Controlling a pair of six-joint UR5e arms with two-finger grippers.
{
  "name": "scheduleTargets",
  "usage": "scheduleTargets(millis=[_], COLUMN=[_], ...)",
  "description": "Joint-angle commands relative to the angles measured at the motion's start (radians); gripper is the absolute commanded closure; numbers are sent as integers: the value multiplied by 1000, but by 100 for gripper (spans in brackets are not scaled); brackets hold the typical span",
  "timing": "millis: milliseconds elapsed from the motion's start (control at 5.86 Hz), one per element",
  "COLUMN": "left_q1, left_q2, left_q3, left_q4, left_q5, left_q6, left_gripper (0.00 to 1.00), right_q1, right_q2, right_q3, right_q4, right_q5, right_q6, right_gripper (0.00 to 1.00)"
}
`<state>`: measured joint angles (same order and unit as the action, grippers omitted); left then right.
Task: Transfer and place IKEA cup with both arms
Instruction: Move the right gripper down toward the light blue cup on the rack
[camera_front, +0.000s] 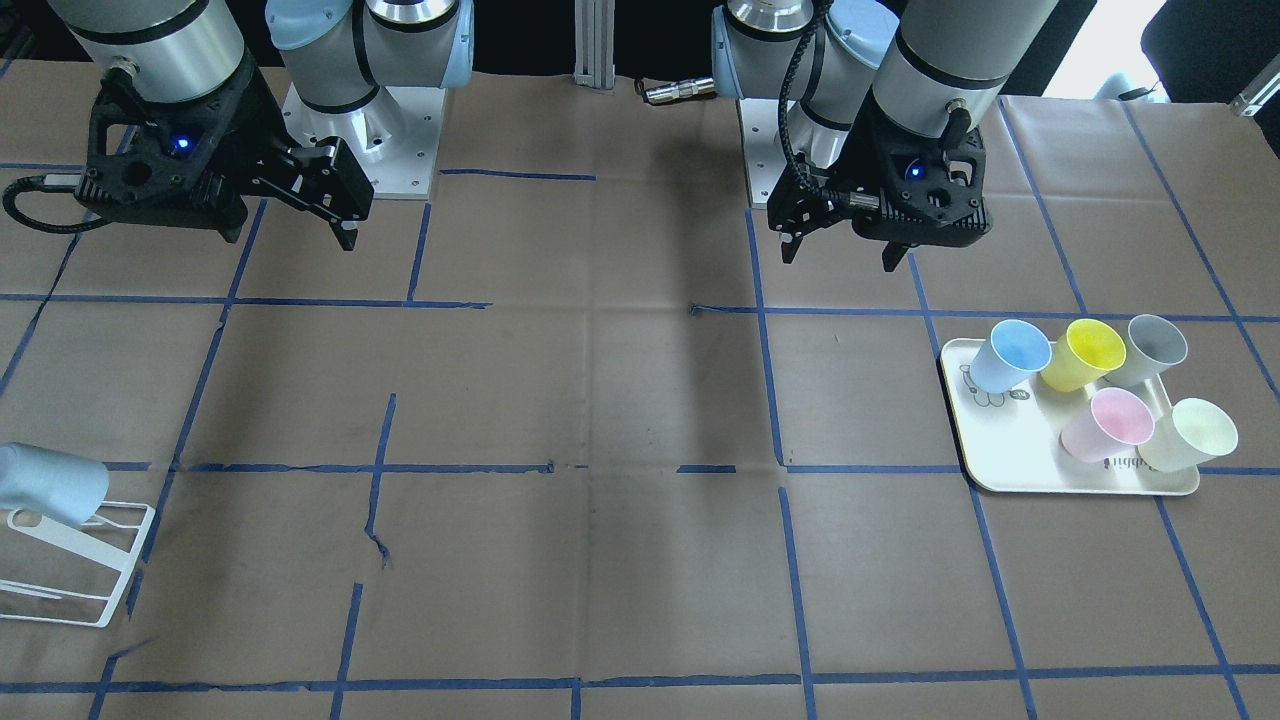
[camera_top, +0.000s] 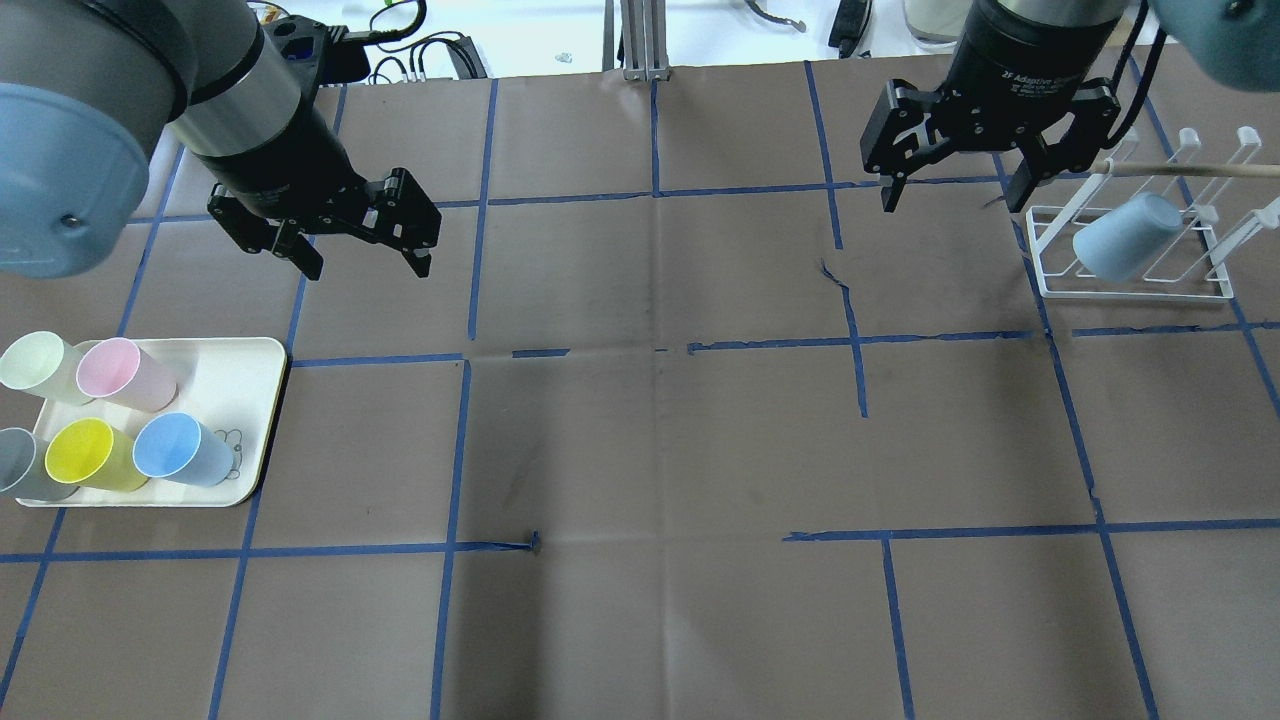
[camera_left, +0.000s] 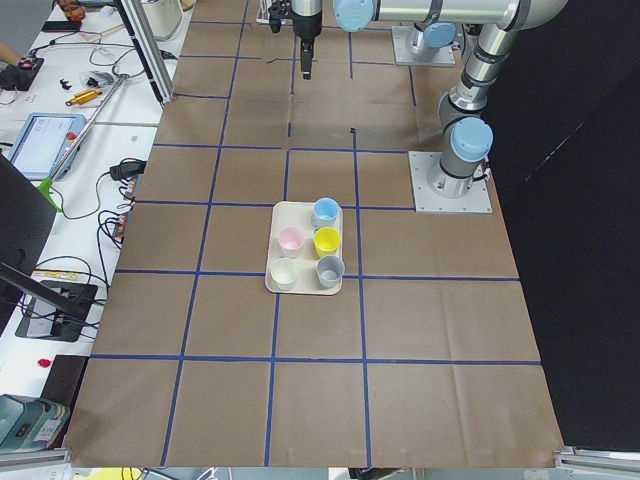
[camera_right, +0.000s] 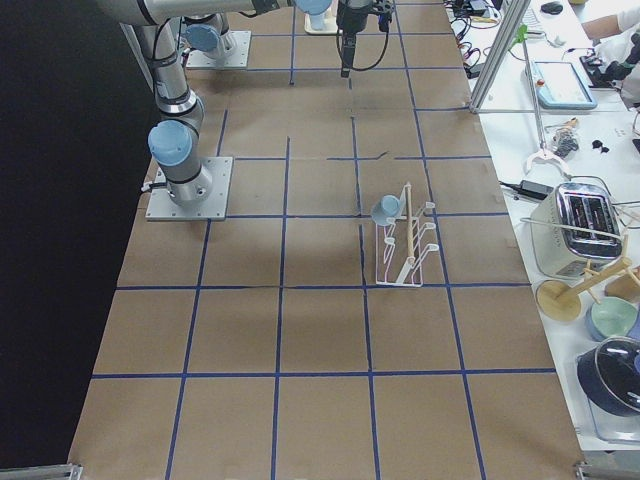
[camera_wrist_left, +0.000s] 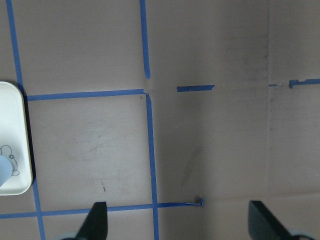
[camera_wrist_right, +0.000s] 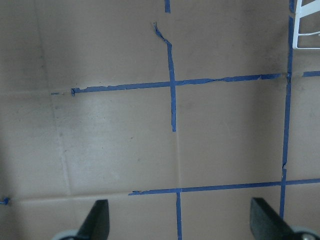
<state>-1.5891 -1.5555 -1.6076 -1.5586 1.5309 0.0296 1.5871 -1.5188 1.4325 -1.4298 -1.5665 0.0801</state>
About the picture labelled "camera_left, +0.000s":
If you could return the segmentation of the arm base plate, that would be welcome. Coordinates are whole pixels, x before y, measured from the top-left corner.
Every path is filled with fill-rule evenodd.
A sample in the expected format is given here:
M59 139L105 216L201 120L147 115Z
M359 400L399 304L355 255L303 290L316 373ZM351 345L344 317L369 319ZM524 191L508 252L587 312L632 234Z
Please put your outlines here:
M452 45L456 36L454 23L435 23L427 27L393 26L395 64L453 67Z
M415 211L491 214L492 206L482 167L478 166L467 179L456 179L441 169L441 155L441 152L408 152Z

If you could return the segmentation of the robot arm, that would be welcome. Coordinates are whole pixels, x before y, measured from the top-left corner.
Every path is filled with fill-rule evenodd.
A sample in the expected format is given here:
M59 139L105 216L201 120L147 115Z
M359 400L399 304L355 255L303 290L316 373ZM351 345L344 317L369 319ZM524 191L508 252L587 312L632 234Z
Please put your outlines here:
M438 22L478 24L481 32L465 60L459 83L444 94L438 115L446 138L439 165L429 173L441 196L467 193L473 174L493 142L489 125L479 119L487 91L495 83L519 31L556 17L564 1L335 1L339 26L358 32L372 21L405 21L430 26Z
M373 1L333 3L337 23L349 33L367 27L377 15L377 8ZM305 80L312 76L314 43L322 31L322 11L321 1L274 1L269 8L269 24L274 33L279 31L283 21L292 22L294 34L300 39L300 65ZM452 44L457 34L457 26L440 22L437 14L411 26L394 26L394 61L397 65L451 67L454 65Z

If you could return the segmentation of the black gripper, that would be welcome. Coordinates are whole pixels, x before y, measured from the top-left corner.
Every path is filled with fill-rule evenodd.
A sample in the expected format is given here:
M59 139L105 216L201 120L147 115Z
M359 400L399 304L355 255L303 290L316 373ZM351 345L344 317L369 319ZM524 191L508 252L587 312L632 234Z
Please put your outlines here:
M314 39L322 31L322 1L321 0L292 0L291 19L294 33L301 38L300 62L304 80L312 78L314 58Z

